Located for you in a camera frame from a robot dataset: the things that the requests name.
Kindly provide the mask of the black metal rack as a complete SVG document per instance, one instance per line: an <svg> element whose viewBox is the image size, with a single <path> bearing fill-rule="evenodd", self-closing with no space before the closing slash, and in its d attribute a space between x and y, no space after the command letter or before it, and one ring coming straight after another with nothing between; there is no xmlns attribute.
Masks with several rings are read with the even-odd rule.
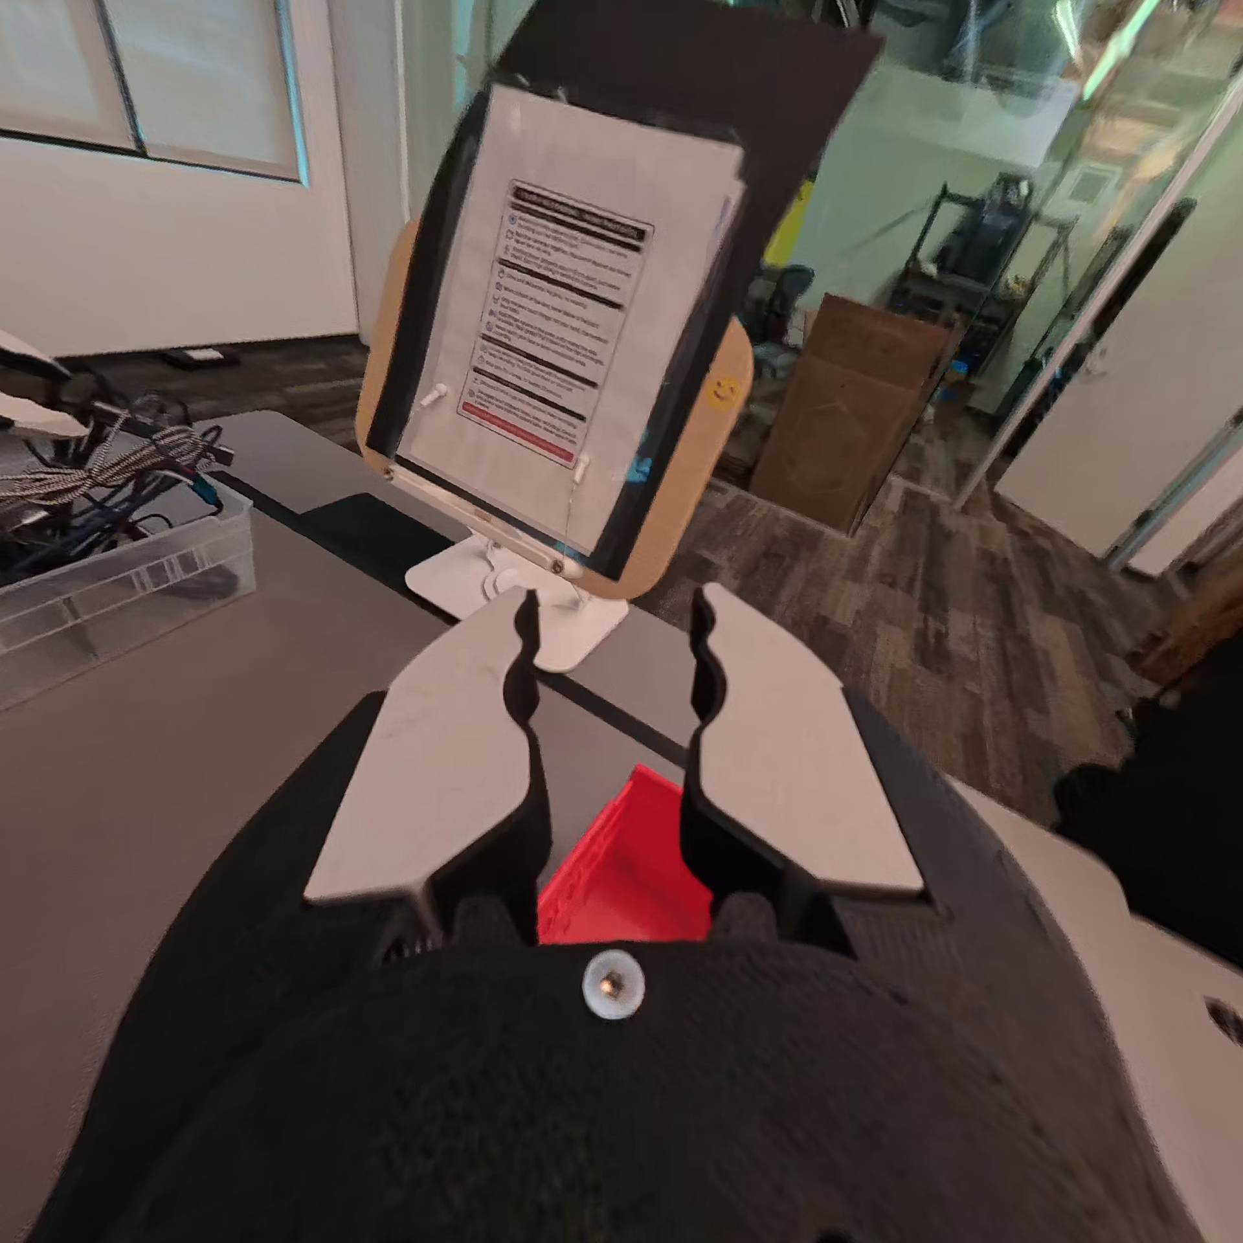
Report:
<svg viewBox="0 0 1243 1243"><path fill-rule="evenodd" d="M1074 218L1037 210L1034 182L1003 172L980 196L944 184L883 309L996 344L1011 332L1061 259L1068 275Z"/></svg>

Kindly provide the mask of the instruction sheet on stand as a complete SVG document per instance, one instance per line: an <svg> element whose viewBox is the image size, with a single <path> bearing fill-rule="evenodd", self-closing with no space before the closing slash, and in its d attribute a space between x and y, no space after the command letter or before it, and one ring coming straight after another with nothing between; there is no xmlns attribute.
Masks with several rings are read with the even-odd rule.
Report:
<svg viewBox="0 0 1243 1243"><path fill-rule="evenodd" d="M576 564L614 579L647 515L648 475L660 477L690 418L731 317L740 321L752 280L784 212L824 151L880 53L880 39L719 3L533 3L497 64L465 107L429 187L419 219L394 354L383 383L374 441L398 465L397 441L410 416L413 378L428 342L437 278L445 259L431 256L450 237L468 159L482 125L484 96L497 83L630 120L691 123L734 136L743 147L744 199L709 280L688 360L675 370L673 395L657 410L654 457L636 457L630 484L605 533L602 564Z"/></svg>

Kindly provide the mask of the white framed window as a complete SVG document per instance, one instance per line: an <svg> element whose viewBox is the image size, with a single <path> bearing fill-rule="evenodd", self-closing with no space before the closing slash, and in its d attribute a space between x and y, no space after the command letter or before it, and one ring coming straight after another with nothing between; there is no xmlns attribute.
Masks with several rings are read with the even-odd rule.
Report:
<svg viewBox="0 0 1243 1243"><path fill-rule="evenodd" d="M3 2L1 135L308 184L291 3Z"/></svg>

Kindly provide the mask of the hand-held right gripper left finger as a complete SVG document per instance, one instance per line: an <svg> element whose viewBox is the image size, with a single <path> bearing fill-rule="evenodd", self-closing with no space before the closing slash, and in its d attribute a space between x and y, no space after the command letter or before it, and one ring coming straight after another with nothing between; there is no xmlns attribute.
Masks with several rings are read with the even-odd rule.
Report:
<svg viewBox="0 0 1243 1243"><path fill-rule="evenodd" d="M539 601L512 588L392 681L303 888L309 904L382 894L445 904L435 879L512 820L543 780L531 718Z"/></svg>

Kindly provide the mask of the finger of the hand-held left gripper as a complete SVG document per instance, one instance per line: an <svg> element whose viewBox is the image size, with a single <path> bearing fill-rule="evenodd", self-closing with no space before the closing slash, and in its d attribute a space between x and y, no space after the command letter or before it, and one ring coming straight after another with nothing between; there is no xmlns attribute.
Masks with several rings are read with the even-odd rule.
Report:
<svg viewBox="0 0 1243 1243"><path fill-rule="evenodd" d="M84 425L74 415L6 392L1 392L1 419L13 429L47 438L84 438L89 435L89 423Z"/></svg>
<svg viewBox="0 0 1243 1243"><path fill-rule="evenodd" d="M64 382L71 372L56 358L30 346L19 338L0 332L1 366L44 382Z"/></svg>

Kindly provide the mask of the clear plastic bin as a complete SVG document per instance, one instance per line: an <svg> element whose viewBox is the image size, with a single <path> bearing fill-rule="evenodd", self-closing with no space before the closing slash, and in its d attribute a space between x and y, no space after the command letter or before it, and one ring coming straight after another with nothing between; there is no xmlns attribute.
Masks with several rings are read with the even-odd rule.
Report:
<svg viewBox="0 0 1243 1243"><path fill-rule="evenodd" d="M220 425L3 457L1 708L256 588L253 503Z"/></svg>

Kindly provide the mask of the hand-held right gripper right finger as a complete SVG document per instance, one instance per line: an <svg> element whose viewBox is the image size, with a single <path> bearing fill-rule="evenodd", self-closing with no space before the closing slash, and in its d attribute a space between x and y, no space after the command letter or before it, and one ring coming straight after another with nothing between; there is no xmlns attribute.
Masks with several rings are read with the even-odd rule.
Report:
<svg viewBox="0 0 1243 1243"><path fill-rule="evenodd" d="M693 601L693 709L684 810L830 893L925 893L842 681L722 585Z"/></svg>

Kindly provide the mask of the dark bulky object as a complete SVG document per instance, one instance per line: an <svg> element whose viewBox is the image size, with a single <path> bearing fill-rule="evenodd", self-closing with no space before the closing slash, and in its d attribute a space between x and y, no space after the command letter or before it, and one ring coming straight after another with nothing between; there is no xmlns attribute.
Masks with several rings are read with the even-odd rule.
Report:
<svg viewBox="0 0 1243 1243"><path fill-rule="evenodd" d="M1052 786L1052 829L1095 856L1128 907L1242 967L1242 637L1125 715L1129 752Z"/></svg>

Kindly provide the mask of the brown cardboard box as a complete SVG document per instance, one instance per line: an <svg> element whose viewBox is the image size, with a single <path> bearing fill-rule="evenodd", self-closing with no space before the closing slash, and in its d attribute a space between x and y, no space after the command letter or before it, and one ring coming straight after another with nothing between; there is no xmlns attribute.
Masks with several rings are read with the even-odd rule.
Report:
<svg viewBox="0 0 1243 1243"><path fill-rule="evenodd" d="M826 295L750 475L750 491L857 533L954 357L962 321Z"/></svg>

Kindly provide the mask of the red plastic bin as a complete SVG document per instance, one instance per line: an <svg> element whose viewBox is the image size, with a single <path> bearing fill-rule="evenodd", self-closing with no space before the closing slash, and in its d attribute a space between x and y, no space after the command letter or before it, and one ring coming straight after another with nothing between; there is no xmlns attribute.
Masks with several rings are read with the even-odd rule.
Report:
<svg viewBox="0 0 1243 1243"><path fill-rule="evenodd" d="M539 944L707 938L712 898L681 856L681 795L632 770L539 894Z"/></svg>

